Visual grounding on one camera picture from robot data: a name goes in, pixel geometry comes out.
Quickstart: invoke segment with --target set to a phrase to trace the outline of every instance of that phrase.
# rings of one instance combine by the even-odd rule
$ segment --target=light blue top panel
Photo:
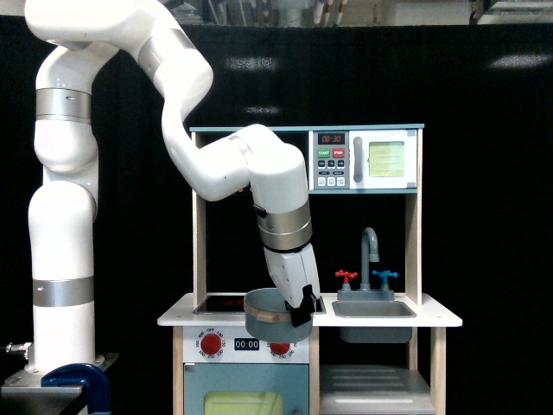
[[[190,127],[192,132],[235,132],[244,127]],[[272,131],[305,132],[332,130],[412,130],[424,128],[424,124],[386,124],[386,125],[327,125],[303,127],[267,127]]]

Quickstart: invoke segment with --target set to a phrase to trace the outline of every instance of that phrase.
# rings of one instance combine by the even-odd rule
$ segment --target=red button
[[[346,149],[339,148],[339,149],[332,149],[332,157],[334,158],[344,158],[346,154]]]
[[[200,347],[201,351],[205,354],[216,354],[221,350],[222,341],[219,338],[218,335],[215,335],[214,333],[210,333],[209,335],[205,335],[203,339],[201,339]]]
[[[287,354],[290,350],[289,343],[269,343],[270,351],[274,354]]]

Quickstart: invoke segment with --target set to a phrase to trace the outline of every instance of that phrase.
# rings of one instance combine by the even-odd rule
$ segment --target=blue tap handle
[[[390,271],[373,271],[372,275],[378,275],[382,278],[382,284],[388,284],[388,277],[397,278],[397,272]]]
[[[74,363],[54,369],[41,380],[42,387],[82,385],[86,387],[86,404],[90,415],[111,415],[110,382],[99,367]]]

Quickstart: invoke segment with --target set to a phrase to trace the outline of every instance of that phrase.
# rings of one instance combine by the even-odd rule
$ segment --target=toy microwave
[[[419,130],[383,127],[310,131],[309,189],[416,188]]]

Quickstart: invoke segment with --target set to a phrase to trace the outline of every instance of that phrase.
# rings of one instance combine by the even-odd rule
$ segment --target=white countertop
[[[211,293],[210,295],[227,294]],[[337,317],[332,303],[336,301],[335,293],[321,294],[325,314],[315,314],[315,327],[460,327],[462,320],[438,303],[434,298],[423,294],[423,304],[415,305],[404,293],[396,293],[395,301],[407,304],[416,313],[416,317]],[[160,326],[244,326],[244,313],[194,314],[193,294],[183,298],[157,319]]]

